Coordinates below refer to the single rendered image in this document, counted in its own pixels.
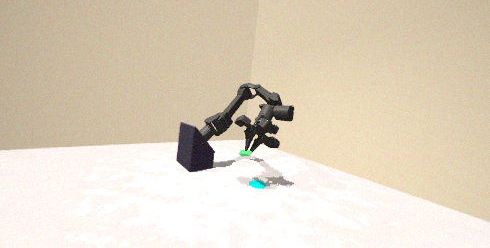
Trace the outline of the green rectangular post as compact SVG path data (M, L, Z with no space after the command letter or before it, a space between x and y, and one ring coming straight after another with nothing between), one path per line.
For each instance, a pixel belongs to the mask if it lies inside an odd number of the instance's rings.
M251 155L251 153L252 153L252 152L251 152L249 149L248 149L247 151L245 151L245 150L240 150L239 155L241 155L241 156L250 156L250 155Z

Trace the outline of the cyan circle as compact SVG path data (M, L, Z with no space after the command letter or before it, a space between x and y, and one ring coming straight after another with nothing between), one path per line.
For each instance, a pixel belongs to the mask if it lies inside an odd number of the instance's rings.
M249 182L249 184L250 184L252 187L255 187L255 188L262 188L262 189L264 189L264 187L266 186L264 182L259 181L259 180L251 180L251 181Z

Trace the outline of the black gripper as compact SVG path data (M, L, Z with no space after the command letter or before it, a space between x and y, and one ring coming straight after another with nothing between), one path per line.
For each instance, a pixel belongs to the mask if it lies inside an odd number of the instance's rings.
M272 123L271 118L268 115L263 114L263 113L258 114L258 116L255 118L255 121L261 115L264 116L264 119L269 120ZM277 140L273 136L268 137L267 135L265 135L265 133L263 133L263 131L265 131L265 130L263 128L261 128L259 125L257 126L254 124L253 125L250 124L251 119L249 119L247 116L241 115L241 116L237 117L237 119L235 120L234 123L237 124L239 127L243 127L243 126L247 127L246 130L244 130L244 133L245 133L245 151L247 151L249 149L250 144L251 144L251 142L252 142L252 140L256 134L258 135L258 138L254 139L254 142L250 148L251 152L253 152L262 143L264 143L264 145L266 145L269 148L279 148L279 145L280 145L279 140ZM265 131L265 132L268 133L267 131Z

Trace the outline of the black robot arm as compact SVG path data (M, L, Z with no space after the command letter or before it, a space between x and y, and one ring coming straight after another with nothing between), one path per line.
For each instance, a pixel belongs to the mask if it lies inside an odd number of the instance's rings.
M255 89L256 94L252 95L250 88ZM256 96L260 96L267 104L260 104L259 107L261 109L260 113L268 115L271 120L274 116L276 120L281 121L292 121L294 115L294 106L293 105L282 105L280 96L278 93L272 92L270 93L265 88L263 88L260 84L252 84L246 83L242 84L237 90L237 96L233 99L233 101L227 106L227 108L216 115L208 117L204 120L206 125L200 130L201 134L208 141L213 135L219 136L224 133L228 128L230 128L233 123L231 117L238 110L241 104L245 100L253 99ZM259 114L260 114L259 113ZM215 128L213 127L213 125ZM273 125L269 120L264 119L264 116L261 115L256 121L254 125L259 125L269 134L276 134L279 130L277 125ZM263 133L266 133L263 131Z

